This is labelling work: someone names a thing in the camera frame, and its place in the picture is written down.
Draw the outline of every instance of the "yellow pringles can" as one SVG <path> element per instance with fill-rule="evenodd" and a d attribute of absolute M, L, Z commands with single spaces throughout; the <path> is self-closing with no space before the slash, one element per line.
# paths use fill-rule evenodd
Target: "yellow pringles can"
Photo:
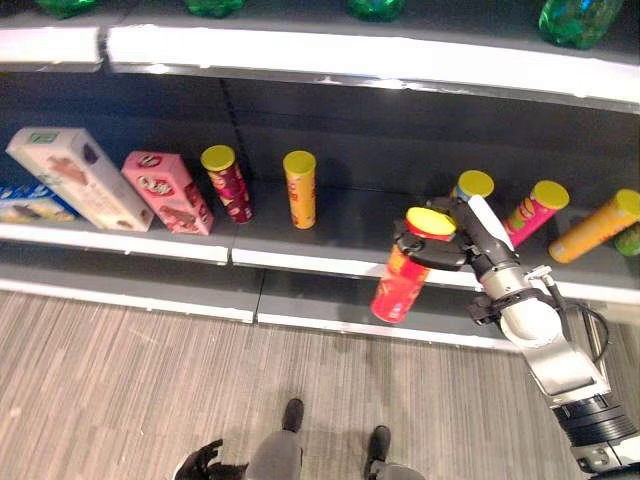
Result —
<path fill-rule="evenodd" d="M 640 193 L 623 188 L 598 210 L 549 246 L 549 254 L 569 263 L 640 219 Z"/>
<path fill-rule="evenodd" d="M 287 177 L 291 220 L 296 228 L 311 228 L 316 223 L 316 158 L 296 150 L 282 161 Z"/>
<path fill-rule="evenodd" d="M 460 197 L 468 202 L 474 195 L 488 197 L 493 192 L 493 179 L 481 170 L 467 170 L 458 177 L 458 183 L 451 191 L 452 197 Z"/>

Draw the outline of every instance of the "white box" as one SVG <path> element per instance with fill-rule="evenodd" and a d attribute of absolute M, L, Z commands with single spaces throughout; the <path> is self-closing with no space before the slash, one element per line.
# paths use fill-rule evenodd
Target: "white box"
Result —
<path fill-rule="evenodd" d="M 98 228 L 146 232 L 147 204 L 83 128 L 22 128 L 7 153 Z"/>

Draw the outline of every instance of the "robotic arm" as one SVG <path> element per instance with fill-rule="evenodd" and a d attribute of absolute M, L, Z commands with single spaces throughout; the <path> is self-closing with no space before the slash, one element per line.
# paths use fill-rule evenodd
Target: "robotic arm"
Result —
<path fill-rule="evenodd" d="M 420 238 L 397 224 L 396 245 L 425 267 L 455 271 L 471 265 L 485 290 L 469 307 L 471 317 L 479 324 L 498 322 L 520 349 L 582 471 L 596 474 L 593 478 L 632 478 L 631 472 L 640 471 L 640 435 L 598 368 L 564 337 L 564 304 L 551 269 L 524 271 L 502 224 L 482 197 L 474 196 L 468 203 L 436 198 L 427 207 L 455 220 L 458 229 L 452 242 Z M 534 278 L 544 282 L 553 300 L 531 284 Z"/>

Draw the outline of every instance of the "pink box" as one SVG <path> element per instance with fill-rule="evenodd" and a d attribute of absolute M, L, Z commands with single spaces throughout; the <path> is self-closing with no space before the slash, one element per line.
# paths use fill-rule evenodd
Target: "pink box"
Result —
<path fill-rule="evenodd" d="M 131 152 L 122 174 L 171 232 L 209 235 L 213 214 L 180 155 Z"/>

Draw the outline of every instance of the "white shelf edge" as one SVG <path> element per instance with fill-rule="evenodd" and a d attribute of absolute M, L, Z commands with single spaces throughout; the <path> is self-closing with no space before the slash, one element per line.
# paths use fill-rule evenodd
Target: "white shelf edge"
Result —
<path fill-rule="evenodd" d="M 101 62 L 99 27 L 1 28 L 2 64 L 89 64 Z"/>
<path fill-rule="evenodd" d="M 45 295 L 49 297 L 68 298 L 86 302 L 108 303 L 126 307 L 144 308 L 146 310 L 163 310 L 169 312 L 204 315 L 208 317 L 221 317 L 240 320 L 243 323 L 253 323 L 254 312 L 228 307 L 214 307 L 196 303 L 176 302 L 150 297 L 138 297 L 115 293 L 99 292 L 57 285 L 49 285 L 37 282 L 24 282 L 0 278 L 0 290 L 28 293 L 32 295 Z"/>
<path fill-rule="evenodd" d="M 257 314 L 257 319 L 258 323 L 268 323 L 272 325 L 315 328 L 319 330 L 331 330 L 341 333 L 360 333 L 384 337 L 403 338 L 407 340 L 420 340 L 423 342 L 485 348 L 514 353 L 518 352 L 518 349 L 509 340 L 506 339 L 501 340 L 478 337 L 474 335 L 456 335 L 451 333 L 427 332 L 409 328 L 385 327 L 382 325 L 365 325 L 361 323 L 338 322 L 335 320 L 293 317 L 289 315 L 274 315 L 271 313 L 260 312 L 258 312 Z"/>
<path fill-rule="evenodd" d="M 406 88 L 406 81 L 443 82 L 640 104 L 640 66 L 508 48 L 157 25 L 112 27 L 107 46 L 112 64 L 149 65 L 147 71 L 159 74 L 190 66 L 355 75 L 392 89 Z"/>
<path fill-rule="evenodd" d="M 356 277 L 380 277 L 385 268 L 383 264 L 373 262 L 270 253 L 237 248 L 231 249 L 231 260 L 233 263 L 248 266 L 286 268 Z M 483 290 L 471 272 L 432 270 L 425 283 L 475 290 L 476 292 Z M 640 305 L 640 290 L 572 282 L 557 282 L 557 284 L 560 292 L 569 298 Z M 542 282 L 534 281 L 534 286 L 546 291 Z"/>
<path fill-rule="evenodd" d="M 161 257 L 204 260 L 226 264 L 229 249 L 219 245 L 174 242 L 114 233 L 40 227 L 30 224 L 0 223 L 0 239 L 50 245 L 95 248 L 124 254 L 142 253 Z"/>

